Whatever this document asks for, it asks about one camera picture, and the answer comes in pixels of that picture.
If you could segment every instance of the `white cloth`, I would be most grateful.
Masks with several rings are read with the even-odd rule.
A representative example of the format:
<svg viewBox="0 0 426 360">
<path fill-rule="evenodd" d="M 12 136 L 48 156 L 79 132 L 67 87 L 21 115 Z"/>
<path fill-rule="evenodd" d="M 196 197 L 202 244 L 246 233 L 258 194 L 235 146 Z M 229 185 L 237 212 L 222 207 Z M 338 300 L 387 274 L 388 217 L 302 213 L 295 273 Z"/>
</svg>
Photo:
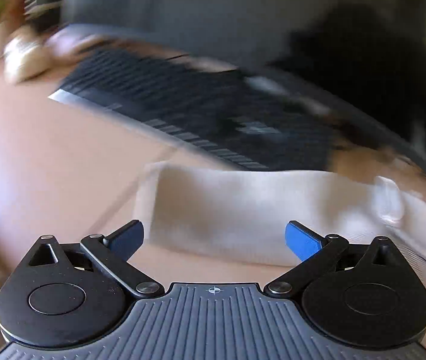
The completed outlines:
<svg viewBox="0 0 426 360">
<path fill-rule="evenodd" d="M 217 171 L 160 163 L 140 183 L 134 218 L 143 222 L 145 238 L 163 247 L 279 266 L 299 263 L 284 242 L 290 220 L 352 243 L 387 235 L 426 287 L 426 261 L 378 219 L 373 188 L 328 172 Z M 426 203 L 406 193 L 403 201 L 402 231 L 426 249 Z M 422 343 L 426 347 L 426 335 Z"/>
</svg>

